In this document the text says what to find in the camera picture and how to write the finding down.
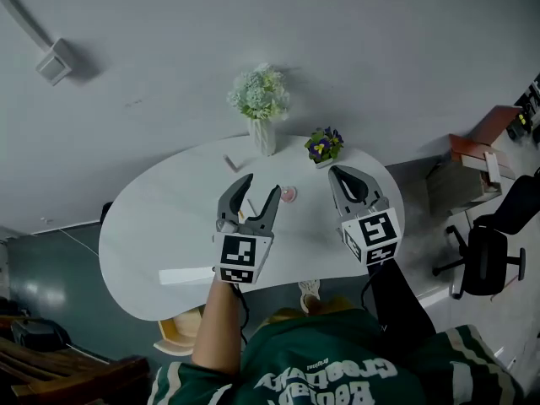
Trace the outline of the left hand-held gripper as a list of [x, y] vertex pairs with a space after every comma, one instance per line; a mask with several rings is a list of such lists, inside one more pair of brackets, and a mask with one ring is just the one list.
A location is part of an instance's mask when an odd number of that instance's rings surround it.
[[258, 216], [247, 218], [244, 224], [239, 221], [240, 207], [252, 179], [252, 173], [242, 176], [218, 201], [214, 271], [221, 282], [254, 284], [273, 243], [273, 225], [281, 199], [279, 185], [271, 190]]

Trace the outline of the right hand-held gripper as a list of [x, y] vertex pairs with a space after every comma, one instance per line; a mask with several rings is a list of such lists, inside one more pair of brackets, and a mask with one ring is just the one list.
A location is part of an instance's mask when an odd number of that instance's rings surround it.
[[344, 245], [365, 267], [394, 258], [402, 232], [396, 210], [375, 178], [351, 166], [332, 165], [328, 180]]

